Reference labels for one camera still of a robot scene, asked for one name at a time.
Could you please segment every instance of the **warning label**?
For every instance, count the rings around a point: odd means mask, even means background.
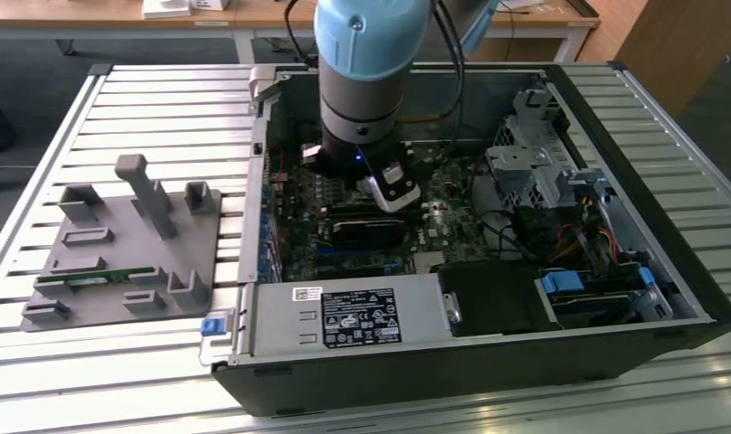
[[[400,342],[392,288],[322,294],[322,333],[328,348]]]

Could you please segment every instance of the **white box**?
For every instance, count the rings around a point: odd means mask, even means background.
[[[207,9],[210,11],[222,11],[226,9],[230,0],[191,0],[195,9]]]
[[[174,16],[190,16],[191,7],[186,1],[144,0],[144,19],[171,18]]]

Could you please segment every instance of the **green circuit board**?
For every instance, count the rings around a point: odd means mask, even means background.
[[[441,148],[414,146],[414,158],[434,159]],[[326,207],[374,204],[372,198],[348,190],[339,180],[318,176],[304,168],[292,167],[280,188],[279,211],[280,251],[284,281],[328,278],[406,275],[427,272],[424,263],[479,260],[490,256],[463,184],[470,177],[465,161],[450,160],[422,186],[423,197],[412,211],[419,219],[406,223],[406,237],[399,246],[387,250],[340,251],[330,243],[330,222],[322,219]]]

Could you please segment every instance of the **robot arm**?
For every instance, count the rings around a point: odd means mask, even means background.
[[[470,52],[498,0],[443,1],[453,21],[466,26],[461,43]],[[323,140],[304,149],[304,159],[319,174],[367,187],[386,212],[420,197],[398,112],[435,8],[435,0],[320,0],[315,14]]]

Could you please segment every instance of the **barcode sticker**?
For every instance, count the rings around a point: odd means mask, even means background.
[[[320,300],[322,287],[294,288],[294,301]]]
[[[230,25],[230,22],[228,21],[195,21],[195,25],[226,27],[227,25]]]

